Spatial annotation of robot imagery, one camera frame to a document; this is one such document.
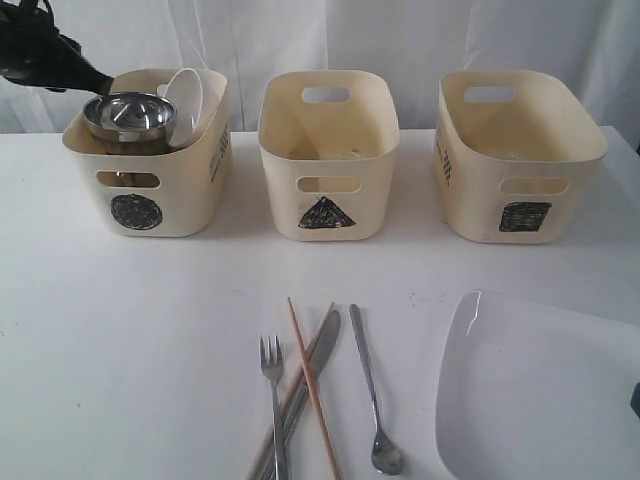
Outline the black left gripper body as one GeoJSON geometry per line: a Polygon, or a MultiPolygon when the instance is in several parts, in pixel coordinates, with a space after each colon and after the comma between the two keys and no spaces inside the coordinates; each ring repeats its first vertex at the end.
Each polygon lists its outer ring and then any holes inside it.
{"type": "Polygon", "coordinates": [[[1,76],[54,92],[93,90],[93,67],[60,32],[48,1],[1,3],[1,76]]]}

